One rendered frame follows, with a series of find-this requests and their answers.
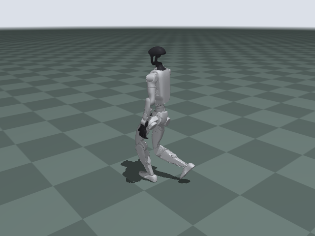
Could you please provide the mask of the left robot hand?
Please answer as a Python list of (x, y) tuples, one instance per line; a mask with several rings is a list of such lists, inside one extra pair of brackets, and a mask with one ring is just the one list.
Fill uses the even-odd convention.
[(148, 139), (148, 138), (146, 137), (146, 133), (147, 133), (146, 127), (147, 127), (147, 126), (148, 126), (148, 121), (145, 123), (145, 126), (141, 124), (140, 128), (138, 129), (139, 135), (140, 135), (142, 138), (144, 138), (144, 139)]

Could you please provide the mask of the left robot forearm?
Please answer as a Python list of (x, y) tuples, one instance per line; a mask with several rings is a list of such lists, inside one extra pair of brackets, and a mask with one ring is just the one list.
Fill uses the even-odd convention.
[(145, 100), (145, 110), (144, 113), (142, 115), (142, 120), (141, 120), (141, 124), (145, 126), (145, 123), (150, 119), (150, 115), (151, 115), (151, 111), (153, 110), (153, 108), (150, 106), (151, 101), (149, 98), (146, 98)]

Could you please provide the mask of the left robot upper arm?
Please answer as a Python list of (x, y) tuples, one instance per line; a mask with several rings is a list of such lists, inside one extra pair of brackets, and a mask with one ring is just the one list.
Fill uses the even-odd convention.
[(154, 105), (156, 103), (155, 100), (155, 93), (156, 93), (156, 82), (157, 82), (157, 73), (150, 73), (146, 76), (146, 82), (147, 82), (147, 93), (148, 98), (151, 101), (150, 106)]

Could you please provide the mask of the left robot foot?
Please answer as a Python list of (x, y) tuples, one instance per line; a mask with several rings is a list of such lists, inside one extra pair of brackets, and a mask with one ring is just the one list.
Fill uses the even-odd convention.
[(155, 174), (153, 174), (153, 173), (152, 173), (152, 176), (150, 176), (145, 171), (139, 171), (139, 175), (144, 177), (144, 178), (147, 178), (147, 179), (149, 179), (149, 180), (151, 180), (153, 182), (157, 182), (157, 180), (158, 180), (157, 176)]

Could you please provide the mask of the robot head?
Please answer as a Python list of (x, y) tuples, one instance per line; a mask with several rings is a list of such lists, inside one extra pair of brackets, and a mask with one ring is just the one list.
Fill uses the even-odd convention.
[[(152, 65), (156, 65), (157, 67), (157, 70), (166, 70), (165, 67), (163, 67), (162, 65), (162, 62), (158, 62), (157, 59), (161, 56), (161, 55), (164, 55), (166, 54), (166, 51), (164, 48), (160, 47), (160, 46), (156, 46), (156, 47), (153, 47), (151, 48), (149, 51), (148, 51), (149, 55), (151, 56), (151, 63)], [(153, 57), (155, 57), (155, 61), (153, 62)]]

